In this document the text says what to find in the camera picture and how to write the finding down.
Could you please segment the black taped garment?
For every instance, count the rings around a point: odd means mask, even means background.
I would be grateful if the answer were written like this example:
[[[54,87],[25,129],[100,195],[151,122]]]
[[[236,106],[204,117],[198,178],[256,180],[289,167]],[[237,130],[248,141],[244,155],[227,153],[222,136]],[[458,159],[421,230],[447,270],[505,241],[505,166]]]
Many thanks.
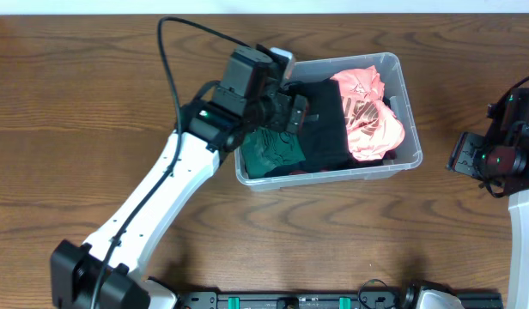
[[[289,93],[308,100],[307,115],[297,136],[306,159],[292,166],[277,167],[265,177],[287,176],[297,168],[320,169],[351,159],[338,82],[331,79],[295,82],[289,86]]]

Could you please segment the pink printed t-shirt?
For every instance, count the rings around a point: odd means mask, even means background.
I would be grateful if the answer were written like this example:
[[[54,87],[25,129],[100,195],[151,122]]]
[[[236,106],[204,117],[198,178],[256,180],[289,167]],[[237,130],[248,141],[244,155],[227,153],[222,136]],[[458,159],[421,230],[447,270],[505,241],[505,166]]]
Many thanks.
[[[402,143],[404,126],[384,102],[385,83],[373,65],[342,70],[331,78],[338,83],[348,148],[356,160],[381,160]]]

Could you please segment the red plaid flannel shirt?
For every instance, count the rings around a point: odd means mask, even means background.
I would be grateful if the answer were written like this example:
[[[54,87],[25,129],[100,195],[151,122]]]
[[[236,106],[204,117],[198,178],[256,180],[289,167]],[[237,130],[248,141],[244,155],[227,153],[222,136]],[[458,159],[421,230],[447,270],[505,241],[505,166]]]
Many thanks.
[[[397,158],[396,151],[389,150],[387,151],[382,159],[373,160],[373,161],[358,161],[354,158],[348,159],[347,161],[329,166],[329,167],[322,167],[320,169],[310,167],[305,168],[297,168],[293,172],[290,172],[289,175],[298,175],[298,174],[306,174],[306,173],[322,173],[322,172],[332,172],[337,170],[345,170],[345,169],[355,169],[355,168],[364,168],[364,167],[378,167],[383,166],[386,164],[386,161],[393,161]]]

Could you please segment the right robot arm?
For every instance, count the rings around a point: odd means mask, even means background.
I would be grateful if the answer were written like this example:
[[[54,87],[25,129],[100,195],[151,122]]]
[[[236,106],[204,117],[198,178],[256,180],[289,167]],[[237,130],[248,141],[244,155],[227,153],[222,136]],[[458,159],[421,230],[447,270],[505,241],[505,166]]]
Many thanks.
[[[464,132],[447,170],[478,181],[494,198],[506,198],[512,228],[508,297],[460,293],[426,281],[412,282],[398,308],[529,308],[529,76],[489,106],[492,123],[483,136]]]

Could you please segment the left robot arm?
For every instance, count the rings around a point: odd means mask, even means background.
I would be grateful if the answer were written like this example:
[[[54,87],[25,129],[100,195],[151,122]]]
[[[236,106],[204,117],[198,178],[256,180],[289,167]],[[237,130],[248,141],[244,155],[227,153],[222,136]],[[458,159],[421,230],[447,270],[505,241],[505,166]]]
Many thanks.
[[[145,278],[155,248],[186,202],[246,134],[259,127],[296,132],[307,100],[289,94],[289,51],[238,45],[222,79],[206,82],[179,108],[160,158],[116,213],[82,245],[63,240],[51,255],[56,308],[174,308],[179,297]]]

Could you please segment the green garment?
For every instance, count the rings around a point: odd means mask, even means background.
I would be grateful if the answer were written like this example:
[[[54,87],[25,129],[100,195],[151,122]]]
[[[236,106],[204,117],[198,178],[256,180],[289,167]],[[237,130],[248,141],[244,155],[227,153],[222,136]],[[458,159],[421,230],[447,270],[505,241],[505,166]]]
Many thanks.
[[[240,151],[251,179],[263,178],[277,167],[292,166],[306,159],[297,135],[266,128],[247,135]]]

